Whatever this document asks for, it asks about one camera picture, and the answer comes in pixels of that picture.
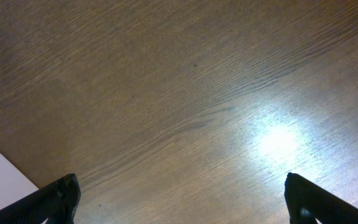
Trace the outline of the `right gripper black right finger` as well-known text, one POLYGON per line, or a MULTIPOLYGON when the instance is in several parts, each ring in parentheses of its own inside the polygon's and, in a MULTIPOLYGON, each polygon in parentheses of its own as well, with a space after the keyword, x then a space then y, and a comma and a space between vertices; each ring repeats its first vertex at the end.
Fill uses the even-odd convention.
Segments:
POLYGON ((290 224, 358 223, 358 208, 296 173, 287 174, 284 196, 290 224))

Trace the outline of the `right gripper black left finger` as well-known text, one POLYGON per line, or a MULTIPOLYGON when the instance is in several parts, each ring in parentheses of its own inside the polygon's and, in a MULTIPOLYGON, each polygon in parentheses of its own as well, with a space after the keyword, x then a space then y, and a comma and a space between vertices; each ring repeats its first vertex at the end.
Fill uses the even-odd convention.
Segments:
POLYGON ((0 224, 73 224, 81 190, 75 174, 48 184, 0 210, 0 224))

